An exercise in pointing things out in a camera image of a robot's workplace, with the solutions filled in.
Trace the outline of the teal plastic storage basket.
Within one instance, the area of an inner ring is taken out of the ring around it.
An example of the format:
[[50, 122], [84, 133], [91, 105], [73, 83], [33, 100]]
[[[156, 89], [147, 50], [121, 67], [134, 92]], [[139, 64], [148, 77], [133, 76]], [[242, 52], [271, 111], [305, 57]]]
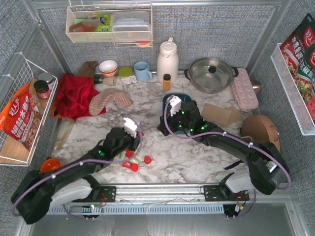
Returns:
[[191, 98], [189, 95], [187, 95], [187, 94], [184, 94], [184, 93], [169, 93], [169, 94], [167, 94], [167, 95], [165, 95], [165, 96], [163, 97], [163, 100], [162, 100], [162, 112], [165, 111], [165, 105], [166, 105], [167, 99], [168, 99], [170, 96], [172, 96], [172, 95], [178, 96], [178, 97], [182, 100], [182, 105], [183, 105], [184, 103], [187, 103], [187, 102], [191, 102], [191, 101], [192, 101], [192, 98]]

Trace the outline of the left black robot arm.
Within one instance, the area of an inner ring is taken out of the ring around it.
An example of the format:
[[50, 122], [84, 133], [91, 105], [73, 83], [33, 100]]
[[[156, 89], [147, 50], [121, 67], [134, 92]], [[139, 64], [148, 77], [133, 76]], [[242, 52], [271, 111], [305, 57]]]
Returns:
[[139, 150], [142, 140], [142, 130], [131, 135], [124, 128], [114, 127], [78, 160], [50, 172], [29, 171], [11, 197], [12, 215], [21, 216], [27, 224], [36, 223], [48, 212], [57, 191], [117, 163], [115, 157], [124, 150]]

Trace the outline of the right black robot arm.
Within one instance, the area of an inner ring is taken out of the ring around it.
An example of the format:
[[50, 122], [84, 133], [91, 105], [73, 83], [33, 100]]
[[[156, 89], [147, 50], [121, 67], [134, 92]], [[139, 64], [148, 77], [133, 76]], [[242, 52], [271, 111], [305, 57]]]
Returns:
[[292, 185], [289, 168], [273, 143], [245, 141], [205, 121], [195, 101], [182, 103], [179, 97], [170, 96], [164, 104], [158, 130], [164, 136], [193, 139], [240, 159], [248, 166], [251, 184], [265, 195], [271, 195], [275, 189], [287, 190]]

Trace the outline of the striped pink brown towel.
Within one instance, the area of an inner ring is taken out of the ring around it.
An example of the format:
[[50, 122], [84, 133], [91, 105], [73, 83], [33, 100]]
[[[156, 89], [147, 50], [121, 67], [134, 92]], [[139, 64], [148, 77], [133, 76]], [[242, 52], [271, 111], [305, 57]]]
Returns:
[[108, 103], [116, 103], [121, 107], [129, 107], [133, 101], [122, 90], [108, 88], [95, 95], [89, 103], [89, 113], [91, 116], [98, 116], [102, 113]]

